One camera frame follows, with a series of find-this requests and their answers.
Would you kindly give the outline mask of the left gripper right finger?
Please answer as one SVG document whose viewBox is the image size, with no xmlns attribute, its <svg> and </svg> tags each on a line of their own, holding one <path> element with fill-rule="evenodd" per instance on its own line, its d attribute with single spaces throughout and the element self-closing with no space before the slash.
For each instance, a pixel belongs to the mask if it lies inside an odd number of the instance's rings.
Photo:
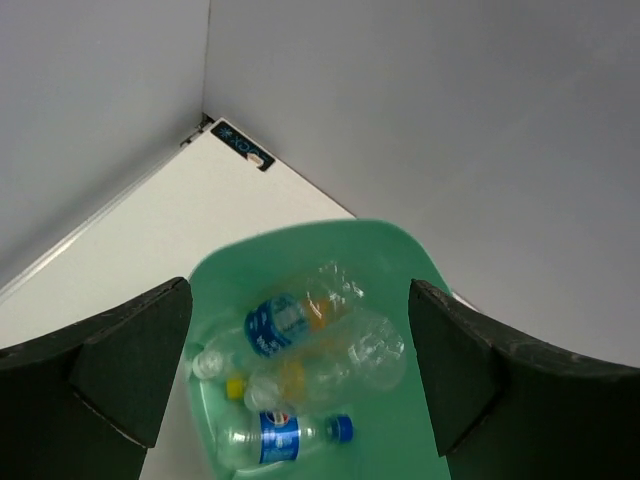
<svg viewBox="0 0 640 480">
<path fill-rule="evenodd" d="M 409 323 L 454 479 L 635 479 L 639 371 L 543 342 L 424 280 Z"/>
</svg>

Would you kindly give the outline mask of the clear unlabelled plastic bottle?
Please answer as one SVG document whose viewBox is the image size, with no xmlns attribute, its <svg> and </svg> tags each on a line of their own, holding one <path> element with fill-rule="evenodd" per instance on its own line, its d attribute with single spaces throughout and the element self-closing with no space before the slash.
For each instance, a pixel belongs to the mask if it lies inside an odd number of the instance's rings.
<svg viewBox="0 0 640 480">
<path fill-rule="evenodd" d="M 326 394 L 314 397 L 301 410 L 275 410 L 302 416 L 336 409 L 370 394 L 394 389 L 402 380 L 407 365 L 406 347 L 392 321 L 376 312 L 357 309 L 336 323 L 339 339 L 333 373 Z M 277 354 L 252 373 L 275 374 Z"/>
</svg>

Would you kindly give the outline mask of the clear bottle yellow cap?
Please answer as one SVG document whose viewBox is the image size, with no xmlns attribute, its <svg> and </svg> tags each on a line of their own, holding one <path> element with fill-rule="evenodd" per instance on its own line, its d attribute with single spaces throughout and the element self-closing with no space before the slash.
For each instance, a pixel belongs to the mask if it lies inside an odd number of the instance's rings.
<svg viewBox="0 0 640 480">
<path fill-rule="evenodd" d="M 242 400 L 251 411 L 293 410 L 292 401 L 286 398 L 285 386 L 280 375 L 258 371 L 248 377 L 228 379 L 225 393 L 229 400 Z"/>
</svg>

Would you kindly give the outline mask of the crushed blue label bottle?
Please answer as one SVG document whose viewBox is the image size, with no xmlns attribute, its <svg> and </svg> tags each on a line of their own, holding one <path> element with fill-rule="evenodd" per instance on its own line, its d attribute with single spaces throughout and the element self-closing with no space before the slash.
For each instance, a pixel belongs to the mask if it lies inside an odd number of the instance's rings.
<svg viewBox="0 0 640 480">
<path fill-rule="evenodd" d="M 304 269 L 269 286 L 217 327 L 191 371 L 212 381 L 249 373 L 361 307 L 364 298 L 354 271 L 334 260 Z"/>
</svg>

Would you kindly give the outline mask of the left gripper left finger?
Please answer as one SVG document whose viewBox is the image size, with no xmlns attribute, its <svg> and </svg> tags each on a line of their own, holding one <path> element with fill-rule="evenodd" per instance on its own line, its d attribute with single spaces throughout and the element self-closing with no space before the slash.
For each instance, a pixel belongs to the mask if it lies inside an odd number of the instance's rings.
<svg viewBox="0 0 640 480">
<path fill-rule="evenodd" d="M 1 352 L 4 479 L 136 479 L 155 447 L 192 313 L 173 278 Z"/>
</svg>

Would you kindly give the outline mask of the orange plastic bottle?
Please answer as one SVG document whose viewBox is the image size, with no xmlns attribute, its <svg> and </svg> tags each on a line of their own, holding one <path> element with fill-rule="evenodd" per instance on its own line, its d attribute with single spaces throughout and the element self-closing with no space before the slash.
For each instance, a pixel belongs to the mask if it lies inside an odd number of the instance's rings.
<svg viewBox="0 0 640 480">
<path fill-rule="evenodd" d="M 322 398 L 331 380 L 339 339 L 336 323 L 346 307 L 324 294 L 305 298 L 303 312 L 310 320 L 310 331 L 295 345 L 284 350 L 275 360 L 275 378 L 282 403 L 301 410 L 314 397 Z"/>
</svg>

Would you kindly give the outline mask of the blue cap water bottle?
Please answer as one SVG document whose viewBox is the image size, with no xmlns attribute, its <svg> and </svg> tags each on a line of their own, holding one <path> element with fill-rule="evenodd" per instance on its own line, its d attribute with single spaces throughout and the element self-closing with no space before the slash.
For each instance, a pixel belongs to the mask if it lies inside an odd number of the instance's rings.
<svg viewBox="0 0 640 480">
<path fill-rule="evenodd" d="M 293 416 L 239 408 L 218 421 L 214 445 L 218 462 L 239 471 L 296 461 L 348 444 L 354 436 L 354 424 L 346 414 Z"/>
</svg>

